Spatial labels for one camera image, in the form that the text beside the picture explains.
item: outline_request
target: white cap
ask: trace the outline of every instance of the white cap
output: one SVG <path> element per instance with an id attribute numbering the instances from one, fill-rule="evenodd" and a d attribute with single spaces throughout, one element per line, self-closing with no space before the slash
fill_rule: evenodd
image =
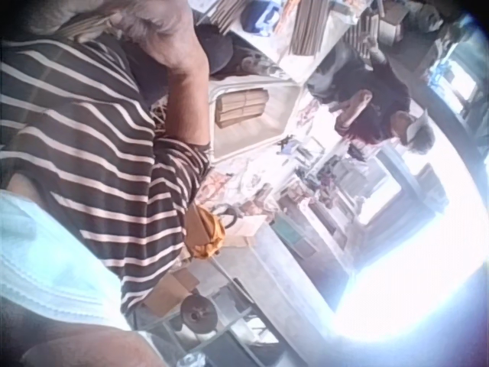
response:
<path id="1" fill-rule="evenodd" d="M 410 145 L 414 137 L 418 133 L 419 129 L 424 125 L 428 125 L 428 124 L 429 124 L 428 110 L 425 109 L 423 114 L 419 118 L 417 118 L 411 125 L 407 127 L 406 130 L 407 144 Z"/>

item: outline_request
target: light blue surgical mask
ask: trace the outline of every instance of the light blue surgical mask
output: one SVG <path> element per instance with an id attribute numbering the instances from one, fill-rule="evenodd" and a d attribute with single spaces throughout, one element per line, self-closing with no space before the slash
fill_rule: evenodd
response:
<path id="1" fill-rule="evenodd" d="M 36 203 L 4 190 L 0 295 L 52 320 L 130 329 L 117 276 Z"/>

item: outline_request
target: white plastic bin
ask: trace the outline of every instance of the white plastic bin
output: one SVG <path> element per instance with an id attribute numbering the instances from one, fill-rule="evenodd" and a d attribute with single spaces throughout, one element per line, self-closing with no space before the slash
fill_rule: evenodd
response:
<path id="1" fill-rule="evenodd" d="M 215 104 L 225 93 L 263 88 L 269 100 L 262 116 L 219 128 L 215 124 Z M 231 76 L 225 80 L 211 81 L 209 87 L 211 145 L 214 162 L 220 162 L 254 148 L 279 141 L 287 126 L 296 116 L 302 88 L 290 81 L 268 76 Z"/>

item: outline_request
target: person in black shirt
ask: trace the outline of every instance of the person in black shirt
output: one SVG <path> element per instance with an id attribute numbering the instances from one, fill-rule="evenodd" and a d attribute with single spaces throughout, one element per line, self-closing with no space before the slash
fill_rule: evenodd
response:
<path id="1" fill-rule="evenodd" d="M 332 85 L 340 103 L 332 111 L 342 110 L 335 130 L 350 139 L 368 145 L 399 138 L 412 152 L 426 154 L 435 142 L 428 114 L 410 114 L 410 92 L 392 70 L 372 37 L 366 37 L 373 70 L 368 70 L 360 55 L 340 42 L 324 59 L 308 81 L 309 91 L 328 102 Z"/>

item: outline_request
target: black and white striped shirt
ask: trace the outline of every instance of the black and white striped shirt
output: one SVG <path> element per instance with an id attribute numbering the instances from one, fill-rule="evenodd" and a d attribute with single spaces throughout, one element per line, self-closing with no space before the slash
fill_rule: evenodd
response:
<path id="1" fill-rule="evenodd" d="M 121 279 L 122 311 L 184 246 L 208 158 L 164 135 L 113 38 L 2 42 L 0 183 L 29 178 L 57 221 Z"/>

